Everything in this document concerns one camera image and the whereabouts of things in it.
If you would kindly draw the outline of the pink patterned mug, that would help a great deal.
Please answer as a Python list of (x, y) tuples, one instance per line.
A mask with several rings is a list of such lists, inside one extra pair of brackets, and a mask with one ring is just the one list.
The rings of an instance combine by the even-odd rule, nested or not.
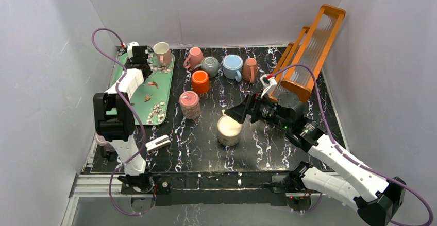
[(197, 119), (201, 115), (199, 96), (194, 91), (183, 92), (179, 97), (182, 113), (186, 119)]

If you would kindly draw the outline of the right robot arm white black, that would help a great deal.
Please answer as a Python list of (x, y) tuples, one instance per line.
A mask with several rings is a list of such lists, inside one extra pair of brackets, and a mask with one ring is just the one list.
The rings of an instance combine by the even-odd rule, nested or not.
[(268, 95), (257, 93), (248, 94), (224, 114), (241, 124), (249, 115), (252, 123), (261, 119), (284, 128), (291, 144), (323, 161), (338, 174), (337, 177), (328, 175), (301, 161), (282, 180), (274, 178), (264, 187), (280, 193), (316, 190), (356, 210), (368, 225), (388, 225), (403, 202), (405, 190), (399, 186), (402, 179), (395, 177), (389, 181), (372, 174), (366, 165), (336, 141), (332, 142), (319, 123), (305, 117), (305, 109), (305, 103), (294, 93), (286, 92), (276, 102)]

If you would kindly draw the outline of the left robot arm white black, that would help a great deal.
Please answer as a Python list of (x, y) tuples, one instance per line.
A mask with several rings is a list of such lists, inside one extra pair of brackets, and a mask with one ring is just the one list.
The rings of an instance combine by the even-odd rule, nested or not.
[(120, 78), (107, 91), (93, 97), (95, 129), (115, 149), (124, 164), (125, 174), (118, 179), (139, 193), (149, 193), (154, 184), (146, 173), (146, 161), (138, 153), (133, 136), (136, 124), (130, 100), (152, 72), (146, 47), (131, 42), (127, 45), (127, 54), (124, 64), (127, 70), (122, 71)]

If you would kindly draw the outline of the cream cartoon mug green interior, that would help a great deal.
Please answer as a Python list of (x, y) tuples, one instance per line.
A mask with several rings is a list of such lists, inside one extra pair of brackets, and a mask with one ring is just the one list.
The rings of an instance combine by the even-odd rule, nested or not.
[(243, 125), (225, 114), (222, 110), (222, 116), (217, 122), (217, 139), (224, 146), (236, 145), (241, 136)]

